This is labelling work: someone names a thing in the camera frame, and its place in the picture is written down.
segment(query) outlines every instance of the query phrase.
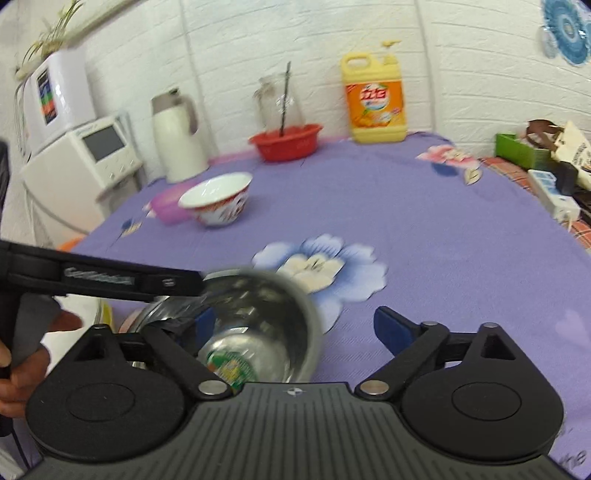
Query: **black straw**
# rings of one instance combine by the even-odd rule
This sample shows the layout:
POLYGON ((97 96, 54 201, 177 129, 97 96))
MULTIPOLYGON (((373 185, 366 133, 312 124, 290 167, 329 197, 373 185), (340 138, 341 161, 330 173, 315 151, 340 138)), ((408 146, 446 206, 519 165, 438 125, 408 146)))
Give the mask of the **black straw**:
POLYGON ((287 70, 285 72, 285 90, 283 92, 283 107, 281 108, 281 130, 279 130, 279 136, 283 137, 283 130, 285 129, 285 108, 286 108, 286 101, 287 101, 287 86, 290 82, 290 70, 291 70, 291 62, 287 62, 287 70))

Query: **green box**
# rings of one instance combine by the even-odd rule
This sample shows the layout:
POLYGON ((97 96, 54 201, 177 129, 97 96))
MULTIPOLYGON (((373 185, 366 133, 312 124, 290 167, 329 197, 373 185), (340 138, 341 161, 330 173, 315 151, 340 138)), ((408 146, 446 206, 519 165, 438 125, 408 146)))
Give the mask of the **green box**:
POLYGON ((550 150, 523 144, 517 140, 517 135, 497 134, 495 156, 509 160, 526 170, 550 170, 550 150))

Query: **pink plastic container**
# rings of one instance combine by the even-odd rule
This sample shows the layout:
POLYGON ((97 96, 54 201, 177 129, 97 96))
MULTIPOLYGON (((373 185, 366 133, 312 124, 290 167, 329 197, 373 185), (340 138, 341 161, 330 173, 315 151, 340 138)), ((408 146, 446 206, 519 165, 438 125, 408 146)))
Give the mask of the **pink plastic container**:
POLYGON ((159 193, 150 201, 150 206, 156 217, 165 225, 175 225, 191 218, 188 210, 178 206, 178 200, 188 190, 199 183, 196 179, 177 183, 159 193))

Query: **human finger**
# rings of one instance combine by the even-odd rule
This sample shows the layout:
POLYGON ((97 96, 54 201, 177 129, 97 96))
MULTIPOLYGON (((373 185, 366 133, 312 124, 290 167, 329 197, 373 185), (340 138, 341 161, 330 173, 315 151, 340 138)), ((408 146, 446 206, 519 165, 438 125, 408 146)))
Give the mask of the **human finger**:
POLYGON ((71 332, 82 327, 80 317, 72 312, 62 310, 60 315, 51 323, 48 332, 71 332))
POLYGON ((36 385, 30 387, 18 388, 8 379, 0 380, 0 401, 17 402, 27 401, 33 394, 36 385))
POLYGON ((12 419, 21 419, 25 416, 25 402, 0 401, 0 415, 12 419))
POLYGON ((12 362, 12 355, 10 350, 0 340, 0 367, 7 367, 12 362))
POLYGON ((10 380, 17 388, 38 385, 45 378, 49 363, 49 352, 47 348, 41 345, 39 350, 12 370, 10 380))

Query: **white porcelain bowl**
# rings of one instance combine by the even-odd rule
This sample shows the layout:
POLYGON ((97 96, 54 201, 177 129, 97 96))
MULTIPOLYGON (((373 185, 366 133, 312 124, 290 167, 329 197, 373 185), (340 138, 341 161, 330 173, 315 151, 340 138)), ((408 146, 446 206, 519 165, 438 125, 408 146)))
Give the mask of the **white porcelain bowl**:
POLYGON ((205 225, 227 225, 244 209, 251 180, 252 175, 245 171, 214 177, 186 191, 178 206, 205 225))

